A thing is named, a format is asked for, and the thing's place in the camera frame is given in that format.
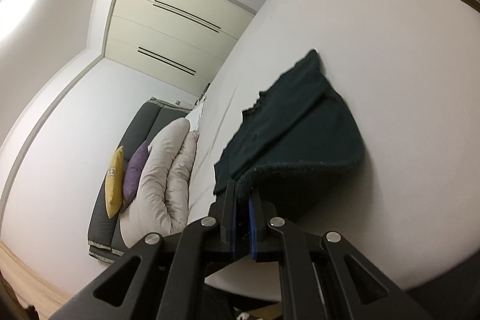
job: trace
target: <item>white bedsheet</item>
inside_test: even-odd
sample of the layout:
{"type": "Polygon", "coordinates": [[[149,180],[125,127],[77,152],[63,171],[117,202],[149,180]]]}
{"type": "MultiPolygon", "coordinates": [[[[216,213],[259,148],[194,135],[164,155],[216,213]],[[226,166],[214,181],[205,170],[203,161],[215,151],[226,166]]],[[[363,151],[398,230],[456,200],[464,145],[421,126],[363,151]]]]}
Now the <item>white bedsheet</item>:
{"type": "MultiPolygon", "coordinates": [[[[478,37],[480,15],[459,0],[267,0],[208,90],[189,222],[215,200],[214,164],[241,111],[315,48],[367,156],[301,225],[339,231],[402,288],[457,265],[480,247],[478,37]]],[[[244,259],[207,283],[279,300],[277,272],[244,259]]]]}

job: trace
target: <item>purple pillow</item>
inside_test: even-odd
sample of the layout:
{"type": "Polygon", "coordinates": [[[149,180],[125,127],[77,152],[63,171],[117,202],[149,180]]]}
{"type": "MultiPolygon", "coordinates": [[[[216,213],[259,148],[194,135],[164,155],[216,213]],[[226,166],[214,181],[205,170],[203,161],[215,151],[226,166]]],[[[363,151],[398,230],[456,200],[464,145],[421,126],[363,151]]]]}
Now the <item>purple pillow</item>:
{"type": "Polygon", "coordinates": [[[123,176],[123,201],[120,211],[124,211],[134,200],[138,191],[140,175],[148,159],[148,146],[144,141],[132,155],[123,176]]]}

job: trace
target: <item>sofa cushion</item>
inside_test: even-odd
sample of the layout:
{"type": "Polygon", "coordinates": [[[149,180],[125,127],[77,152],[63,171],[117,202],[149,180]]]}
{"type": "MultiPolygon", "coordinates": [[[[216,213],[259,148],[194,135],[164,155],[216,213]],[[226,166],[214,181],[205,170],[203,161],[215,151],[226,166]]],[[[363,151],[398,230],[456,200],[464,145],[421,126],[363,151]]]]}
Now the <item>sofa cushion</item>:
{"type": "Polygon", "coordinates": [[[171,218],[165,205],[167,175],[189,130],[190,122],[178,118],[150,143],[150,155],[140,177],[137,196],[120,214],[121,234],[128,248],[150,232],[163,236],[171,233],[171,218]]]}
{"type": "Polygon", "coordinates": [[[120,219],[117,219],[117,225],[115,226],[115,231],[113,232],[111,252],[112,254],[120,256],[126,251],[128,251],[128,247],[123,242],[120,232],[120,219]]]}
{"type": "Polygon", "coordinates": [[[109,219],[105,207],[105,179],[103,180],[97,201],[88,226],[88,244],[105,250],[111,249],[112,236],[117,223],[117,214],[109,219]]]}
{"type": "Polygon", "coordinates": [[[113,153],[105,177],[105,205],[109,218],[117,214],[122,206],[123,146],[113,153]]]}
{"type": "Polygon", "coordinates": [[[194,166],[197,140],[196,130],[187,134],[166,179],[165,206],[172,221],[171,235],[183,231],[187,225],[188,181],[194,166]]]}
{"type": "Polygon", "coordinates": [[[166,105],[163,106],[161,115],[156,118],[155,122],[152,124],[150,131],[148,132],[148,135],[145,137],[145,141],[147,142],[147,144],[150,144],[153,138],[158,134],[158,132],[161,131],[164,127],[166,127],[169,123],[171,123],[173,120],[176,120],[177,118],[185,117],[188,112],[188,110],[178,107],[166,105]]]}
{"type": "Polygon", "coordinates": [[[127,206],[131,204],[137,195],[140,175],[142,174],[147,159],[148,146],[146,141],[144,141],[131,157],[123,176],[123,199],[122,207],[120,208],[121,211],[127,209],[127,206]]]}
{"type": "Polygon", "coordinates": [[[145,102],[136,112],[119,143],[125,148],[123,155],[126,160],[130,160],[140,144],[145,141],[154,122],[160,115],[161,109],[162,107],[159,105],[145,102]]]}

